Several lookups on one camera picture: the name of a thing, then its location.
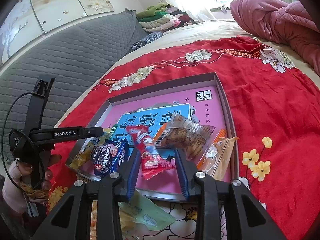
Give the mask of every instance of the barcode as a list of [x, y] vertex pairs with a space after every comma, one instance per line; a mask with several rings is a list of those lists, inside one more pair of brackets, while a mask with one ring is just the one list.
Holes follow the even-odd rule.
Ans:
[[170, 131], [170, 129], [164, 130], [162, 132], [162, 134], [159, 136], [159, 138], [155, 141], [155, 146], [161, 146], [161, 140], [168, 134], [169, 131]]

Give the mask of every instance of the pink sleeve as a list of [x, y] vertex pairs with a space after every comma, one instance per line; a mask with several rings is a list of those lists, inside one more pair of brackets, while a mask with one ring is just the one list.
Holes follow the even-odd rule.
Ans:
[[[8, 172], [14, 182], [20, 182], [22, 175], [17, 168], [17, 160], [10, 165]], [[22, 192], [10, 181], [8, 176], [6, 176], [4, 180], [2, 196], [8, 206], [11, 207], [15, 212], [23, 214], [27, 210], [26, 201]]]

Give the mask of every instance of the pink comforter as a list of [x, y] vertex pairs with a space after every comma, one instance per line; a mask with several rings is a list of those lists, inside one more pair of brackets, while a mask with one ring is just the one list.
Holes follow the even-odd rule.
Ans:
[[300, 2], [234, 0], [230, 10], [242, 29], [289, 45], [320, 76], [320, 33]]

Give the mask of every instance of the yellow flower pattern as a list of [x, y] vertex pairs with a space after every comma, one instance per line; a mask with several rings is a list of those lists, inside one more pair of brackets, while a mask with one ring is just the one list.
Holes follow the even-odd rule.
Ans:
[[249, 152], [244, 152], [242, 154], [243, 160], [242, 164], [243, 165], [248, 165], [248, 168], [251, 169], [255, 163], [259, 160], [259, 153], [257, 153], [256, 149], [253, 149]]
[[271, 148], [272, 140], [270, 139], [270, 137], [263, 137], [262, 142], [266, 148]]
[[252, 176], [256, 179], [258, 178], [258, 181], [263, 181], [266, 174], [270, 173], [270, 161], [266, 162], [259, 162], [258, 165], [254, 165], [251, 169]]

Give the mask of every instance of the finger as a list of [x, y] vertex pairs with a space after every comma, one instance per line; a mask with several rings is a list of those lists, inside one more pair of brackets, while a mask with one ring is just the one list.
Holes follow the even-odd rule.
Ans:
[[51, 165], [54, 165], [56, 163], [58, 163], [60, 160], [62, 159], [62, 156], [60, 154], [52, 154], [50, 156], [50, 160], [48, 163], [48, 167], [50, 167]]
[[44, 179], [45, 180], [50, 180], [53, 177], [53, 173], [51, 170], [47, 169], [44, 173]]
[[30, 175], [32, 172], [32, 166], [28, 163], [17, 161], [17, 166], [22, 176]]
[[48, 180], [43, 181], [41, 184], [41, 187], [46, 190], [49, 190], [51, 188], [51, 186], [52, 186], [52, 184]]

